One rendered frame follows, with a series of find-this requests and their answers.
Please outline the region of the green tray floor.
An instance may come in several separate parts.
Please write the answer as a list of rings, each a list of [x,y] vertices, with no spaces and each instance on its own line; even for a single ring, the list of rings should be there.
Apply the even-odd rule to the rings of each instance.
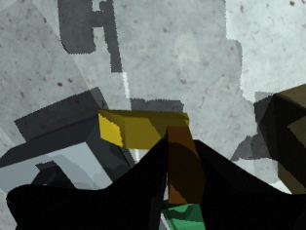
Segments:
[[[169,211],[169,214],[177,230],[207,230],[200,205],[181,207]]]

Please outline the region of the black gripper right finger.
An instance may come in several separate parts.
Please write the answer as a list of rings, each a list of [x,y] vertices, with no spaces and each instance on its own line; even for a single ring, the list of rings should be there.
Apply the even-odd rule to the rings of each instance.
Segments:
[[[200,204],[207,230],[306,230],[306,194],[275,189],[193,141],[207,178]]]

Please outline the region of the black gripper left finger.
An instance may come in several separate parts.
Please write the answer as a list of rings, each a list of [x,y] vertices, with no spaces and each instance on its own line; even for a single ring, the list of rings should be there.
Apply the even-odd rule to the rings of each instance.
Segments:
[[[21,185],[7,206],[20,230],[160,230],[169,139],[161,138],[105,189]]]

